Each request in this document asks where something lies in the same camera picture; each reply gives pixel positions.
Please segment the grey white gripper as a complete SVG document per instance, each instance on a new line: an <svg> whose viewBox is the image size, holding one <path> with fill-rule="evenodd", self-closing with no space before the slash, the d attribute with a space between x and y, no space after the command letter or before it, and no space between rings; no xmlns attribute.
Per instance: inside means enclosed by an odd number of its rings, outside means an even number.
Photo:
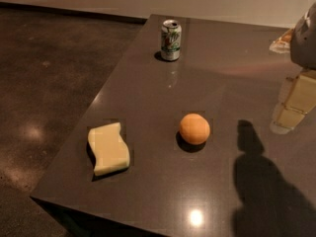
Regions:
<svg viewBox="0 0 316 237"><path fill-rule="evenodd" d="M313 70L301 70L281 84L270 125L276 134L294 130L316 107L316 2L294 28L290 57L294 63Z"/></svg>

